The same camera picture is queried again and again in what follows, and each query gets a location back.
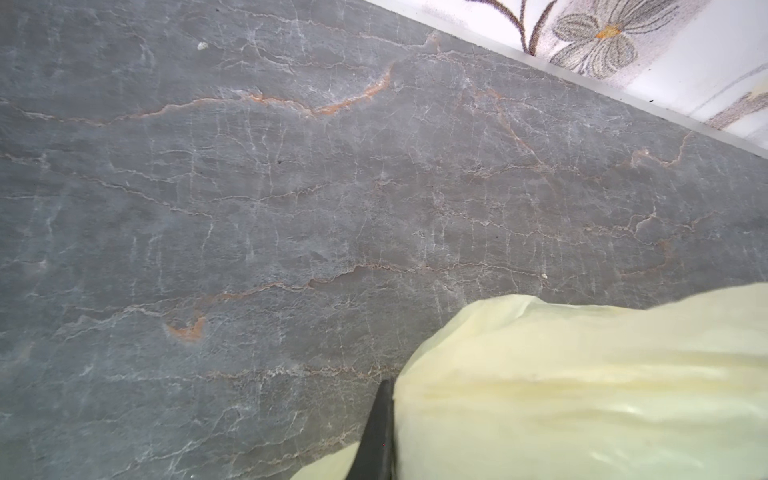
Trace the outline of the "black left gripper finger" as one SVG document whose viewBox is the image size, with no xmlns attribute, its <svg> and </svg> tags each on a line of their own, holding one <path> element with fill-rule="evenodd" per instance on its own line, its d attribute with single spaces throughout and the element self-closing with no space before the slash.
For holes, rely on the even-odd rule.
<svg viewBox="0 0 768 480">
<path fill-rule="evenodd" d="M 346 480 L 392 480 L 396 477 L 394 385 L 392 378 L 380 382 Z"/>
</svg>

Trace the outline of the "pale yellow plastic bag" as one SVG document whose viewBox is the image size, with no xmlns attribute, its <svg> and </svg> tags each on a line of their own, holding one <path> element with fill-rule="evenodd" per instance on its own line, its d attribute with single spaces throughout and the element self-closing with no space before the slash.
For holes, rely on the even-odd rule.
<svg viewBox="0 0 768 480">
<path fill-rule="evenodd" d="M 380 401 L 396 479 L 763 479 L 767 287 L 637 310 L 465 306 Z"/>
</svg>

